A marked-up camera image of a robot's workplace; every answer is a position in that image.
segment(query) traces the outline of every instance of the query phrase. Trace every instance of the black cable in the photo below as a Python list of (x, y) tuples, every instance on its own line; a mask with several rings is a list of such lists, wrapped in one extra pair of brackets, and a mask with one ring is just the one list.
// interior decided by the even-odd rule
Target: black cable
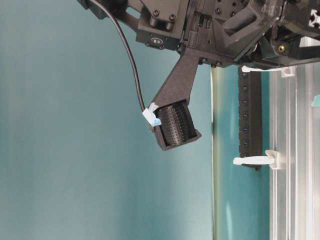
[(141, 110), (144, 111), (146, 107), (145, 107), (144, 100), (143, 100), (142, 93), (141, 93), (141, 87), (140, 87), (140, 81), (139, 81), (139, 75), (138, 75), (138, 71), (137, 71), (136, 62), (135, 62), (134, 56), (132, 55), (132, 52), (130, 50), (130, 47), (129, 47), (127, 39), (124, 35), (124, 32), (122, 31), (117, 19), (112, 15), (112, 13), (108, 9), (106, 9), (105, 6), (103, 6), (100, 2), (98, 2), (96, 0), (89, 0), (89, 1), (92, 2), (93, 4), (97, 5), (99, 8), (101, 8), (108, 15), (108, 17), (112, 20), (116, 30), (118, 31), (118, 33), (120, 35), (121, 40), (124, 44), (125, 50), (128, 53), (129, 60), (130, 60), (131, 66), (132, 66), (133, 75), (134, 75), (134, 79), (135, 79), (136, 94), (138, 96), (139, 104), (140, 104)]

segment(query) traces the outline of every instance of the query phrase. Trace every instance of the teal background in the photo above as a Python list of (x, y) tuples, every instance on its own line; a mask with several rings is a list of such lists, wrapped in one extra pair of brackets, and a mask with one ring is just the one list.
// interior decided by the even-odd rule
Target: teal background
[[(178, 55), (124, 31), (149, 103)], [(190, 111), (202, 138), (162, 152), (110, 21), (76, 0), (3, 1), (0, 239), (212, 239), (207, 65)]]
[[(269, 167), (233, 165), (239, 156), (238, 68), (217, 68), (213, 78), (213, 159), (217, 240), (269, 240)], [(262, 74), (262, 144), (269, 148), (269, 74)]]

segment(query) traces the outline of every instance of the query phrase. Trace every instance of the perforated cylinder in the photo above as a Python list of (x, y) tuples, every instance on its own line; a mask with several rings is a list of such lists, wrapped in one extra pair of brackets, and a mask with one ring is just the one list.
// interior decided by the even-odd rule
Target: perforated cylinder
[(181, 145), (197, 136), (185, 102), (177, 102), (159, 109), (156, 113), (161, 120), (161, 131), (168, 146)]

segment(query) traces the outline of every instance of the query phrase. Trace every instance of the screw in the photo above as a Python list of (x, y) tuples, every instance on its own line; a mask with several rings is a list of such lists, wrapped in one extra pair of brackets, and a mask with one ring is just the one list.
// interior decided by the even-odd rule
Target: screw
[(286, 51), (286, 47), (284, 46), (284, 45), (280, 45), (279, 47), (278, 47), (278, 52), (279, 53), (284, 53)]
[(176, 15), (175, 15), (175, 14), (171, 14), (171, 15), (170, 15), (170, 20), (171, 20), (171, 21), (174, 21), (175, 19), (176, 19)]
[(153, 16), (158, 17), (159, 13), (160, 13), (159, 10), (156, 9), (153, 11)]

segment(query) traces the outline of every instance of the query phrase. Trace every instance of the black carbon fiber bracket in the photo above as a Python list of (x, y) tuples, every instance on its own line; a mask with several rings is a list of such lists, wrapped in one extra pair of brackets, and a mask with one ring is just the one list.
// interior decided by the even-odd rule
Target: black carbon fiber bracket
[[(260, 72), (242, 72), (239, 67), (240, 157), (262, 155), (262, 89)], [(261, 168), (261, 165), (245, 165)]]

